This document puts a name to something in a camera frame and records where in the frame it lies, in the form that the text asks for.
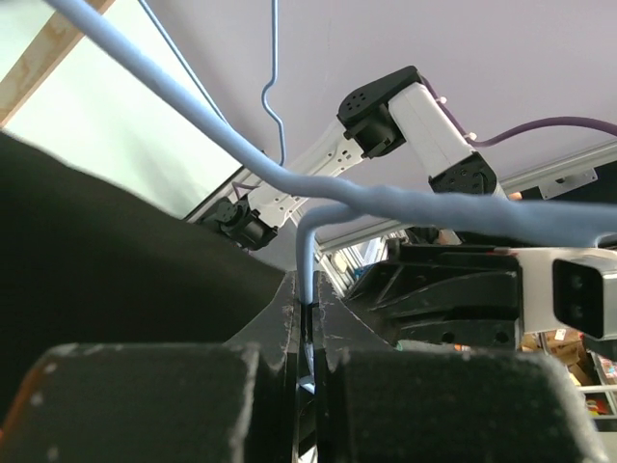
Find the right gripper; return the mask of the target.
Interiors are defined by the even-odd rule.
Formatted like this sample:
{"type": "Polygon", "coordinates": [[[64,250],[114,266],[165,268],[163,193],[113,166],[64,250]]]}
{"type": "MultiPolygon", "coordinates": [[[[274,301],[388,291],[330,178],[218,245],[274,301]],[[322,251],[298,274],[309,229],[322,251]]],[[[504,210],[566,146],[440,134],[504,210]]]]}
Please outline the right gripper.
{"type": "Polygon", "coordinates": [[[361,313],[394,318],[396,340],[515,349],[523,284],[516,259],[491,246],[398,245],[345,296],[361,313]]]}

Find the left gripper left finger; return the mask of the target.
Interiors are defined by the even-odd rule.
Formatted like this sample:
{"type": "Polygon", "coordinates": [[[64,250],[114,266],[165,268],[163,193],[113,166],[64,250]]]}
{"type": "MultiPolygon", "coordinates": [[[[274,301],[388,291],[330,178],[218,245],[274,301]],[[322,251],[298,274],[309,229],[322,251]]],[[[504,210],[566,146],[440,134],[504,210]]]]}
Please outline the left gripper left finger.
{"type": "Polygon", "coordinates": [[[294,462],[297,278],[222,344],[65,344],[24,379],[5,462],[294,462]]]}

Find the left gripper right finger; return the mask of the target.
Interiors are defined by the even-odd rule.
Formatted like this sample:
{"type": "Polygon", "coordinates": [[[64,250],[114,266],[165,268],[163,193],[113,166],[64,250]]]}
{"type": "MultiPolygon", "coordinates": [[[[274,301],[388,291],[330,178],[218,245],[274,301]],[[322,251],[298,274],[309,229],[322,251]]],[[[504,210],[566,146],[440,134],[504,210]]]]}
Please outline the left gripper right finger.
{"type": "Polygon", "coordinates": [[[312,309],[322,462],[605,462],[583,398],[552,357],[399,351],[317,274],[312,309]]]}

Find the black trousers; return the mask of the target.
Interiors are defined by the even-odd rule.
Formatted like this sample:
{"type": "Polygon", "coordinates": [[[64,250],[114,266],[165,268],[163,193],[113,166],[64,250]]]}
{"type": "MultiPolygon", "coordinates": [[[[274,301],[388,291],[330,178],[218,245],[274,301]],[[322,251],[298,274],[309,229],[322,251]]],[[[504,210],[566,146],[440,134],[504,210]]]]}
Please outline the black trousers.
{"type": "Polygon", "coordinates": [[[9,134],[1,137],[1,408],[48,348],[223,342],[283,272],[9,134]]]}

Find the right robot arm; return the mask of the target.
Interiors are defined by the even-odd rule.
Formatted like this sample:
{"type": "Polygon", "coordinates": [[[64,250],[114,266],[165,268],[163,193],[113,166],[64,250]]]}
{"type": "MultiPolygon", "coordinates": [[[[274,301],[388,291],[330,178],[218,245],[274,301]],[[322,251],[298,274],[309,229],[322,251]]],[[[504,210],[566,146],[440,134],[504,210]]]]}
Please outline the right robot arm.
{"type": "MultiPolygon", "coordinates": [[[[436,193],[501,196],[493,169],[449,118],[428,82],[405,67],[349,94],[335,122],[294,173],[337,177],[365,160],[410,150],[436,193]]],[[[303,199],[265,185],[238,185],[204,211],[201,225],[242,248],[268,245],[303,199]]],[[[523,272],[491,245],[462,233],[461,245],[440,250],[434,228],[412,227],[387,243],[386,260],[366,266],[346,307],[390,343],[515,349],[522,337],[523,272]]]]}

